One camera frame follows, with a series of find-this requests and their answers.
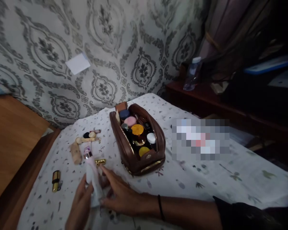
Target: hand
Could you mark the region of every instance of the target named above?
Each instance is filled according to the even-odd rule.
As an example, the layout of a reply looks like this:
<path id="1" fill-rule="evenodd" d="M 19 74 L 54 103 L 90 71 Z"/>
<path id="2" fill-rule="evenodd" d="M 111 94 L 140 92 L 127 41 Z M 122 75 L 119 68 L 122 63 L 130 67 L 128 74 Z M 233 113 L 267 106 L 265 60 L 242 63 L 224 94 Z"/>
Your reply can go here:
<path id="1" fill-rule="evenodd" d="M 94 192 L 92 183 L 85 189 L 86 174 L 84 174 L 75 193 L 73 204 L 66 221 L 65 230 L 84 229 L 91 208 L 91 194 Z"/>
<path id="2" fill-rule="evenodd" d="M 111 190 L 109 191 L 107 198 L 101 200 L 102 206 L 128 216 L 137 216 L 140 207 L 143 202 L 145 202 L 145 195 L 132 190 L 130 186 L 112 170 L 107 169 L 103 165 L 100 165 L 100 167 L 111 185 Z M 110 196 L 113 193 L 115 198 L 111 199 Z"/>

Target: wooden furniture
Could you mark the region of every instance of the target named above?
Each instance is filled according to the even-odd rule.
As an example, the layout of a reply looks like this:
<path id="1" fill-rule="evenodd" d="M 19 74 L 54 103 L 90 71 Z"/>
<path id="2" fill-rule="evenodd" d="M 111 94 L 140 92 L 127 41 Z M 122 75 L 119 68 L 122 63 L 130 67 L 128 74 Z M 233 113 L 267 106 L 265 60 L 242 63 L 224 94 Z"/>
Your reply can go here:
<path id="1" fill-rule="evenodd" d="M 229 119 L 231 124 L 237 125 L 253 135 L 288 143 L 288 126 L 266 120 L 255 114 L 245 113 L 222 103 L 208 83 L 196 85 L 192 91 L 184 91 L 183 84 L 184 81 L 181 80 L 166 85 L 170 103 L 200 117 L 217 114 L 224 119 Z"/>
<path id="2" fill-rule="evenodd" d="M 54 132 L 41 138 L 49 127 Z M 16 229 L 33 183 L 59 133 L 12 96 L 0 96 L 0 229 Z"/>

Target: black hair tie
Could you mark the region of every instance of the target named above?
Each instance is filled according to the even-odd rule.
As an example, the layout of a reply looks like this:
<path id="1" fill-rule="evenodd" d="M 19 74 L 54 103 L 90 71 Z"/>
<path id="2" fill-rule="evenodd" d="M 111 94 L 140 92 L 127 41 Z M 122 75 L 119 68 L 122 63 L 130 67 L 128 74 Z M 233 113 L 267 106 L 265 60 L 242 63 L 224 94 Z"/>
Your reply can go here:
<path id="1" fill-rule="evenodd" d="M 161 219 L 162 219 L 163 221 L 165 221 L 165 218 L 164 218 L 164 215 L 163 215 L 163 211 L 162 211 L 162 206 L 161 206 L 160 195 L 158 195 L 158 203 L 159 203 L 159 209 L 160 209 Z"/>

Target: white bedsheet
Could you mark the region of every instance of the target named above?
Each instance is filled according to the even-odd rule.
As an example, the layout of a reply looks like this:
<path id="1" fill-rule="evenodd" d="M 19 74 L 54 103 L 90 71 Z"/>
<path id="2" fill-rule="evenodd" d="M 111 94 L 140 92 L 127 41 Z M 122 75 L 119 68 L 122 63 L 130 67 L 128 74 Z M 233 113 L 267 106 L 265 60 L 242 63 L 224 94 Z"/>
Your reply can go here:
<path id="1" fill-rule="evenodd" d="M 171 120 L 197 119 L 192 114 L 167 103 L 155 94 L 131 100 L 145 108 L 163 128 L 166 137 L 166 161 L 150 174 L 132 177 L 121 164 L 105 108 L 90 117 L 68 126 L 54 142 L 21 213 L 18 229 L 64 229 L 74 194 L 85 173 L 85 164 L 74 165 L 69 145 L 77 136 L 101 129 L 102 141 L 92 143 L 93 155 L 106 158 L 107 167 L 130 183 L 139 192 L 161 196 L 188 197 L 212 201 L 217 196 L 227 202 L 244 202 L 261 209 L 288 206 L 288 172 L 266 161 L 242 145 L 230 140 L 230 156 L 226 161 L 174 161 L 171 156 Z M 52 193 L 52 173 L 61 171 L 62 189 Z M 94 211 L 91 229 L 176 229 L 151 219 L 130 218 L 106 212 L 100 217 Z"/>

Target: pink jar lid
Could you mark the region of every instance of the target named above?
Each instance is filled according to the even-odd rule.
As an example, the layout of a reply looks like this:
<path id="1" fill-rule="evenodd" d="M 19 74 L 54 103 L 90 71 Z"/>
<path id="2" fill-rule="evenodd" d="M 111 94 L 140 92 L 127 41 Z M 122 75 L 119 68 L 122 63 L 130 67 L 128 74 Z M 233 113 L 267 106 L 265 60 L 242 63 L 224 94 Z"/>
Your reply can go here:
<path id="1" fill-rule="evenodd" d="M 132 126 L 137 124 L 137 120 L 135 117 L 130 116 L 125 119 L 124 123 L 127 124 L 129 128 L 131 128 Z"/>

